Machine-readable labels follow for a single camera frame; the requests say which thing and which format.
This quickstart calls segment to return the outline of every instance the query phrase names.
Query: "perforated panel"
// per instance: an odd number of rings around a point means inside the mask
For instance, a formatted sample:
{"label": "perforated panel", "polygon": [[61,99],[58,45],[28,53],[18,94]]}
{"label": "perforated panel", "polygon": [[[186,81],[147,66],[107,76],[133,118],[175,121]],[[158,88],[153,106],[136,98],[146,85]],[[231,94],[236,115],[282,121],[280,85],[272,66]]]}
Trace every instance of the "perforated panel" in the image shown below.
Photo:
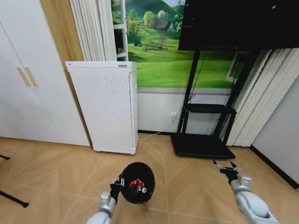
{"label": "perforated panel", "polygon": [[94,149],[135,153],[134,69],[69,67],[68,70]]}

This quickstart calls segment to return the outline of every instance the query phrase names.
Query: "black cable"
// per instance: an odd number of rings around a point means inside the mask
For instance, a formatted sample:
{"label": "black cable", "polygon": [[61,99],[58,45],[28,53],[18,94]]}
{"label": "black cable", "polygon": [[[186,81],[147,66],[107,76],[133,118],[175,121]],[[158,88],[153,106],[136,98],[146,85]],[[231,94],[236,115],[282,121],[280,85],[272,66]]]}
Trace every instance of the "black cable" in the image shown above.
{"label": "black cable", "polygon": [[[233,79],[232,89],[231,89],[230,93],[232,92],[233,88],[235,87],[235,86],[234,86],[234,83],[235,83],[235,75],[236,75],[236,73],[237,73],[237,71],[238,71],[238,69],[239,69],[239,65],[240,65],[240,62],[238,62],[238,65],[237,65],[237,67],[236,67],[236,69],[235,69],[235,74],[234,74],[234,79]],[[236,101],[237,101],[237,99],[234,100],[234,102],[233,102],[233,104],[232,104],[232,108],[234,108]]]}
{"label": "black cable", "polygon": [[189,102],[192,98],[195,97],[195,94],[193,94],[193,91],[194,91],[194,89],[195,89],[195,87],[196,87],[196,83],[197,83],[197,80],[198,80],[198,77],[199,77],[199,74],[200,74],[202,65],[204,64],[204,61],[205,61],[207,52],[208,52],[208,51],[206,50],[206,53],[205,53],[205,55],[204,55],[204,57],[203,57],[203,59],[202,59],[201,66],[200,66],[200,69],[199,69],[198,74],[197,74],[197,77],[196,77],[196,81],[195,81],[194,86],[193,86],[192,92],[191,92],[190,95],[189,95],[188,102]]}
{"label": "black cable", "polygon": [[238,65],[237,65],[237,67],[236,67],[236,69],[235,69],[234,79],[233,79],[233,83],[232,83],[232,87],[231,87],[230,94],[232,93],[232,90],[233,90],[233,88],[234,88],[234,84],[235,84],[235,75],[236,75],[236,73],[237,73],[237,71],[238,71],[238,69],[239,69],[239,65],[240,65],[240,62],[237,62],[237,63],[238,63]]}

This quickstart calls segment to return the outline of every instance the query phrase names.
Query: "white wall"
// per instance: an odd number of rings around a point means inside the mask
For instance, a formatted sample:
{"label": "white wall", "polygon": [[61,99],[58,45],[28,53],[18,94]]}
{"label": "white wall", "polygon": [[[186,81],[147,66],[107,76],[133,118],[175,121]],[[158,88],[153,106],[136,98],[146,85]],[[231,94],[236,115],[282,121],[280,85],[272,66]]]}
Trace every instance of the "white wall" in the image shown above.
{"label": "white wall", "polygon": [[299,183],[299,78],[295,80],[253,146]]}
{"label": "white wall", "polygon": [[[196,95],[192,103],[226,104],[227,95]],[[165,132],[176,132],[184,101],[183,94],[138,93],[138,129],[161,131],[171,123],[171,112],[178,112],[176,121]],[[189,113],[187,133],[211,134],[219,115]]]}

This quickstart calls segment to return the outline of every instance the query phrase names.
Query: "red object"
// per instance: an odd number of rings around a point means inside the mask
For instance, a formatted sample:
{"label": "red object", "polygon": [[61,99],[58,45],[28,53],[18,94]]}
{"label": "red object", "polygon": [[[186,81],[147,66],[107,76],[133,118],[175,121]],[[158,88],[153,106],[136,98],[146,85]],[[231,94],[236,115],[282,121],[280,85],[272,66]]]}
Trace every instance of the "red object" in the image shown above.
{"label": "red object", "polygon": [[137,184],[137,186],[138,186],[139,189],[141,189],[141,188],[143,188],[144,184],[143,184],[142,182],[139,182],[139,183]]}
{"label": "red object", "polygon": [[133,180],[133,181],[129,184],[129,186],[130,186],[130,187],[133,187],[133,186],[139,184],[140,182],[141,182],[141,181],[140,181],[139,179]]}

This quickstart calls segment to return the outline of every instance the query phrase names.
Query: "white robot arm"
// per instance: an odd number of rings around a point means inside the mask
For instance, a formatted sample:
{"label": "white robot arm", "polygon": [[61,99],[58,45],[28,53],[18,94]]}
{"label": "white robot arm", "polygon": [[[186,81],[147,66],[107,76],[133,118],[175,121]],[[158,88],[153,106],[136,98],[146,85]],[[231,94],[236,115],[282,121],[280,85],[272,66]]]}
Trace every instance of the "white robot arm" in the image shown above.
{"label": "white robot arm", "polygon": [[111,224],[111,218],[117,204],[118,194],[123,186],[123,178],[116,178],[110,183],[111,191],[104,191],[101,194],[99,212],[90,217],[87,224]]}
{"label": "white robot arm", "polygon": [[238,175],[240,169],[231,162],[232,168],[218,165],[214,160],[214,168],[228,177],[236,204],[249,224],[279,224],[270,212],[268,205],[251,191],[252,178]]}

